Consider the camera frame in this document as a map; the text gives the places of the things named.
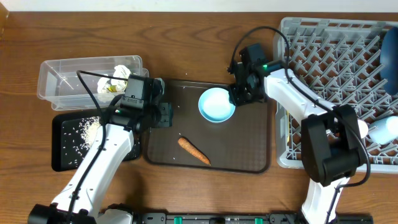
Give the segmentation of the yellow green snack wrapper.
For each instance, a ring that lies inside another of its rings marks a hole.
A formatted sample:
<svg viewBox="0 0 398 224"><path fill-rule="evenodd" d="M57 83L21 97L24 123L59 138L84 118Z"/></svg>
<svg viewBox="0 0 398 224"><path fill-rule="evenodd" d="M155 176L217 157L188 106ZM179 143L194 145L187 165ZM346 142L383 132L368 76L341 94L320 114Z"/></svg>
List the yellow green snack wrapper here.
<svg viewBox="0 0 398 224"><path fill-rule="evenodd" d="M107 90L109 90L112 93L120 93L124 92L126 89L126 85L110 85L107 87Z"/></svg>

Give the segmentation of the white tissue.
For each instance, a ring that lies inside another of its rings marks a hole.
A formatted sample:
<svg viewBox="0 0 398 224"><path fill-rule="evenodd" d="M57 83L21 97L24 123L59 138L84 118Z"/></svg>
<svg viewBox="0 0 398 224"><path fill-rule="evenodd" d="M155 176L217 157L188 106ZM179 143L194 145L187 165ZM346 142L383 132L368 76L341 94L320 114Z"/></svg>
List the white tissue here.
<svg viewBox="0 0 398 224"><path fill-rule="evenodd" d="M115 66L115 71L113 74L114 79L111 80L111 85L126 85L127 80L131 74L130 69L124 65Z"/></svg>

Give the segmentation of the pink and white cup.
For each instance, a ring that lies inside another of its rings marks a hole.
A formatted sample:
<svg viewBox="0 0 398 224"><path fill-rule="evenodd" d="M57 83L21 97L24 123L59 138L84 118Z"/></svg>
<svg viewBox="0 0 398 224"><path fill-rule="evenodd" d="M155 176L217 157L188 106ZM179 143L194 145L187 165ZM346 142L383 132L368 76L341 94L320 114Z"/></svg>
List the pink and white cup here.
<svg viewBox="0 0 398 224"><path fill-rule="evenodd" d="M359 127L359 133L360 133L360 138L363 139L368 135L369 128L368 125L365 121L363 120L358 120L358 127Z"/></svg>

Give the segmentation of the black bin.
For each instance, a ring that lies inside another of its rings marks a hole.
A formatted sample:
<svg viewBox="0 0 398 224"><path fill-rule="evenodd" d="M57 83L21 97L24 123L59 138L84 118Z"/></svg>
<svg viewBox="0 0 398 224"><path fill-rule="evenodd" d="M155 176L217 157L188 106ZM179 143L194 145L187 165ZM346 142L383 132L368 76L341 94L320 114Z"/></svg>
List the black bin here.
<svg viewBox="0 0 398 224"><path fill-rule="evenodd" d="M52 169L77 169L94 143L100 127L96 110L58 114L52 120Z"/></svg>

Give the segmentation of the orange carrot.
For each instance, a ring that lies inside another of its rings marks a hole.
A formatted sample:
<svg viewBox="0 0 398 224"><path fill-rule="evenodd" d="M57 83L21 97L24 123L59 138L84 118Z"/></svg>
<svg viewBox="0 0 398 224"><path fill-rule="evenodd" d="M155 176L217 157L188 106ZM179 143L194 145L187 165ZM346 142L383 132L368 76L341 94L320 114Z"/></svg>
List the orange carrot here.
<svg viewBox="0 0 398 224"><path fill-rule="evenodd" d="M190 153L192 156L196 157L206 165L211 165L209 158L207 158L202 152L200 152L190 141L184 137L178 139L178 145Z"/></svg>

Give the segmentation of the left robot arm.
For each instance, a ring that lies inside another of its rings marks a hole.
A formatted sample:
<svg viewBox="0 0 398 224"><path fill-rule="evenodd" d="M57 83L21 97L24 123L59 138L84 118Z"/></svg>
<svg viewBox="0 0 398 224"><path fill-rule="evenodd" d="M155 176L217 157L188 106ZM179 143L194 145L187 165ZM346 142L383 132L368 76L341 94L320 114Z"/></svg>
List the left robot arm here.
<svg viewBox="0 0 398 224"><path fill-rule="evenodd" d="M134 223L134 214L121 204L101 212L105 193L134 137L150 128L172 126L170 103L161 102L165 82L161 78L130 75L124 93L103 110L101 126L87 155L65 188L49 206L37 204L28 223Z"/></svg>

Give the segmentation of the light blue cup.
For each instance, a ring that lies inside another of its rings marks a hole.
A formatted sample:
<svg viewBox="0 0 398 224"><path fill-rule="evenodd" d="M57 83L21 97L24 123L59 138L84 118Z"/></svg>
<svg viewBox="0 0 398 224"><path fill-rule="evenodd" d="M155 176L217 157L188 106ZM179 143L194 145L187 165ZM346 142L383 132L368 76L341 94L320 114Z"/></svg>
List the light blue cup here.
<svg viewBox="0 0 398 224"><path fill-rule="evenodd" d="M397 138L397 116L373 122L369 126L369 137L377 144L387 144Z"/></svg>

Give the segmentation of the yellow plastic spoon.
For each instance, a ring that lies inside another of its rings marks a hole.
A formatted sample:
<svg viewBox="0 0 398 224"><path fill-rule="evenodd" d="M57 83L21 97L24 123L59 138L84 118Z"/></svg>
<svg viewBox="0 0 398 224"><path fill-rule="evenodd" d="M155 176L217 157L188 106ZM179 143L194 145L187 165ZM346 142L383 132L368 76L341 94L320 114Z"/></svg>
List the yellow plastic spoon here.
<svg viewBox="0 0 398 224"><path fill-rule="evenodd" d="M287 117L287 127L286 127L286 131L287 131L287 135L286 135L286 141L287 141L287 146L289 146L289 142L290 142L290 113L288 111L286 111L286 117Z"/></svg>

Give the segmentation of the light blue rice bowl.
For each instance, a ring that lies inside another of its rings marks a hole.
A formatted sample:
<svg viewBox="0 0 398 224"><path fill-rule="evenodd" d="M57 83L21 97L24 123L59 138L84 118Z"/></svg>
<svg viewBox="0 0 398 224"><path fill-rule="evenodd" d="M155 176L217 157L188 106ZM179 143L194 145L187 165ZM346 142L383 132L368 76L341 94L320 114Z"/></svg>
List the light blue rice bowl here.
<svg viewBox="0 0 398 224"><path fill-rule="evenodd" d="M230 102L229 92L224 88L209 88L198 100L200 114L211 123L222 123L235 112L235 105Z"/></svg>

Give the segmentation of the clear plastic bin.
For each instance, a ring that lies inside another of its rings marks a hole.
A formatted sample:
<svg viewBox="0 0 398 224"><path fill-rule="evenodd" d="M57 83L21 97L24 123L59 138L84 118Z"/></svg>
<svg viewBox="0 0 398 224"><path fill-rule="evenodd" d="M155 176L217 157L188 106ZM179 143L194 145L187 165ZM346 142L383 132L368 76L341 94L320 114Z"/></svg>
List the clear plastic bin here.
<svg viewBox="0 0 398 224"><path fill-rule="evenodd" d="M55 111L94 109L95 104L76 72L83 70L112 76L118 65L124 65L134 75L149 76L138 55L46 60L40 65L37 96L51 102Z"/></svg>

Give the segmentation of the dark blue plate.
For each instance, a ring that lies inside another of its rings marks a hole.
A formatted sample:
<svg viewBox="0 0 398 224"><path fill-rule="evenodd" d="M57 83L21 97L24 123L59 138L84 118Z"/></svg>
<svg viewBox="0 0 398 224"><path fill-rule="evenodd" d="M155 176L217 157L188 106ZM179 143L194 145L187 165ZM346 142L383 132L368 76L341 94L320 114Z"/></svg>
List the dark blue plate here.
<svg viewBox="0 0 398 224"><path fill-rule="evenodd" d="M382 79L387 80L384 89L389 95L397 94L397 27L388 30L381 45L380 63L384 68L380 71Z"/></svg>

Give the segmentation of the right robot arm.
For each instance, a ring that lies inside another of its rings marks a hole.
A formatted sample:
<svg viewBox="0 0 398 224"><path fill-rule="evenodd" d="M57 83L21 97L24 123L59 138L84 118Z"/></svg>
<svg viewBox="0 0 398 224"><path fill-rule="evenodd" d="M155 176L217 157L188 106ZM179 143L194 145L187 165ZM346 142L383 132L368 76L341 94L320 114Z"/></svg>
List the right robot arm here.
<svg viewBox="0 0 398 224"><path fill-rule="evenodd" d="M300 124L301 160L310 178L301 207L302 223L372 223L370 215L336 214L344 188L367 182L371 165L363 138L362 121L350 105L334 105L315 94L289 69L289 58L270 62L259 44L234 50L241 61L230 61L234 75L229 85L233 105L271 98Z"/></svg>

